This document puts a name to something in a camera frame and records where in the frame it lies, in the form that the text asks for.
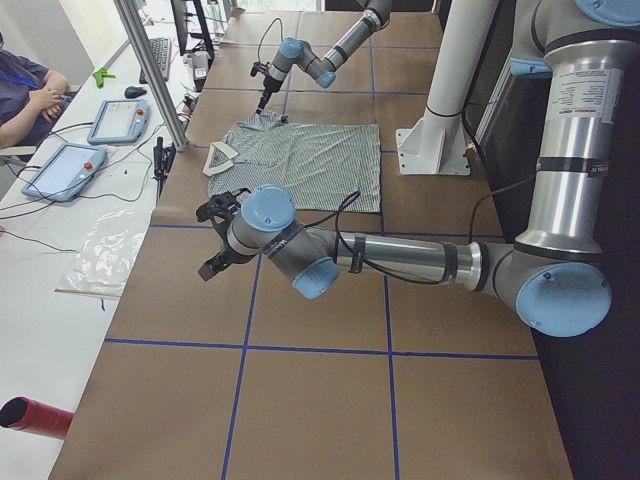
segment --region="white table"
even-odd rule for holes
[[[160,24],[170,36],[173,25]],[[154,31],[149,36],[162,36]],[[182,65],[177,46],[167,82],[174,104],[178,104],[188,88],[193,88],[190,72]],[[138,84],[140,71],[131,46],[108,67],[117,78],[106,79],[98,89],[89,78],[73,100],[54,130],[76,123],[93,121],[102,100],[124,98],[129,85]],[[115,193],[133,199],[142,189],[140,198],[126,203],[114,197],[78,198],[66,204],[54,204],[24,217],[0,219],[9,232],[34,238],[60,248],[80,249],[96,221],[105,213],[120,209],[136,211],[148,218],[156,202],[157,184],[153,166],[149,168],[156,137],[171,143],[162,124],[150,88],[146,98],[150,104],[149,123],[135,145],[108,147],[109,163],[123,158],[137,145],[151,138],[117,166],[101,172],[82,191],[95,196]],[[61,132],[66,141],[86,144],[89,127]],[[47,139],[33,156],[30,165],[42,165],[62,140]],[[35,171],[25,171],[30,179]],[[32,198],[21,194],[24,183],[16,181],[0,202],[0,208],[24,203]],[[39,208],[47,201],[0,210],[0,218]],[[67,271],[74,255],[56,253],[42,245],[0,236],[0,404],[16,396],[26,396],[59,408],[75,411],[83,393],[98,351],[109,327],[117,299],[56,293],[54,289]],[[0,478],[11,480],[41,480],[47,478],[58,456],[62,442],[47,437],[0,429]]]

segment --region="black mouse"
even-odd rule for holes
[[[127,87],[126,90],[124,91],[124,96],[125,98],[137,98],[140,95],[144,95],[145,93],[147,93],[147,90],[142,88],[142,87]]]

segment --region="blue and white device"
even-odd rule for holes
[[[144,132],[148,120],[149,104],[144,99],[105,100],[87,142],[91,145],[134,143]]]
[[[102,147],[65,143],[22,188],[30,197],[68,202],[93,178],[107,158]]]

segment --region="light blue cap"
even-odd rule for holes
[[[240,213],[256,230],[277,232],[293,221],[296,207],[289,192],[275,185],[263,185],[242,202]]]
[[[280,44],[280,54],[287,58],[298,58],[302,53],[302,46],[300,46],[300,40],[287,37]]]
[[[328,88],[329,85],[331,85],[334,82],[335,79],[336,79],[336,73],[335,72],[327,72],[327,73],[323,73],[322,75],[320,75],[316,79],[316,83],[318,85],[320,85],[322,88]]]
[[[542,60],[511,57],[511,75],[524,78],[551,78],[552,70]]]
[[[560,263],[530,278],[516,311],[530,327],[552,337],[573,337],[598,325],[611,306],[611,287],[597,268]]]
[[[293,279],[293,286],[304,298],[313,300],[325,293],[340,275],[340,270],[329,257],[316,260]]]
[[[612,27],[640,26],[638,0],[575,0],[578,8],[594,20]]]

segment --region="keyboard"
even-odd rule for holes
[[[171,39],[170,38],[150,38],[151,52],[153,53],[156,63],[162,73],[164,80],[169,79],[169,66],[171,65]],[[140,70],[140,83],[147,83],[144,72]]]

